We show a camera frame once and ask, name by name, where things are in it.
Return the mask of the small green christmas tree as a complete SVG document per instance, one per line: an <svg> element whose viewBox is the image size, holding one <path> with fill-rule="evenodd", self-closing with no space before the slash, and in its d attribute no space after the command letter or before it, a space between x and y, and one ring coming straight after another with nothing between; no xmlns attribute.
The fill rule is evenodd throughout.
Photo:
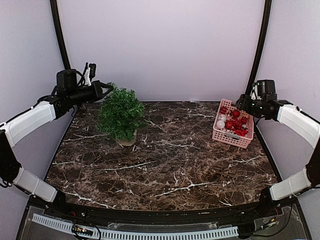
<svg viewBox="0 0 320 240"><path fill-rule="evenodd" d="M97 130L105 133L121 146L135 144L137 130L143 128L145 108L132 89L110 84L113 90L103 100L98 118Z"/></svg>

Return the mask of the pink plastic basket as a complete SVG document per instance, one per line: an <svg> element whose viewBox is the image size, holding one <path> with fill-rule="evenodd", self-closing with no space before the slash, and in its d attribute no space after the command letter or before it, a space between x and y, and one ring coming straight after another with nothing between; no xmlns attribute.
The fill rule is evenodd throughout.
<svg viewBox="0 0 320 240"><path fill-rule="evenodd" d="M236 108L231 100L222 99L213 124L212 139L246 149L253 138L253 116Z"/></svg>

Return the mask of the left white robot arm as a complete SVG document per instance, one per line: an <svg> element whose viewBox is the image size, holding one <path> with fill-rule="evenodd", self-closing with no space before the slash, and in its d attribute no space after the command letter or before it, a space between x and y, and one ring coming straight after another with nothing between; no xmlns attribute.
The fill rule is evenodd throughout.
<svg viewBox="0 0 320 240"><path fill-rule="evenodd" d="M0 186L15 186L30 196L50 203L51 210L60 218L67 218L71 213L70 206L62 200L65 194L23 167L14 148L75 107L97 102L111 93L111 84L94 80L95 71L95 65L91 64L84 73L76 69L58 72L56 85L50 94L40 97L27 110L0 124Z"/></svg>

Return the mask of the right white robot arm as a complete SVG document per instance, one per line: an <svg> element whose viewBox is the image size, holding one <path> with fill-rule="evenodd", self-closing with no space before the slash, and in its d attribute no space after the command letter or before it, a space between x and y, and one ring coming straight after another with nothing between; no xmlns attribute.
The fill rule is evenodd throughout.
<svg viewBox="0 0 320 240"><path fill-rule="evenodd" d="M255 205L266 217L276 201L297 197L320 187L320 123L288 100L278 99L274 80L250 82L236 107L256 118L274 120L280 126L266 134L284 180L267 187Z"/></svg>

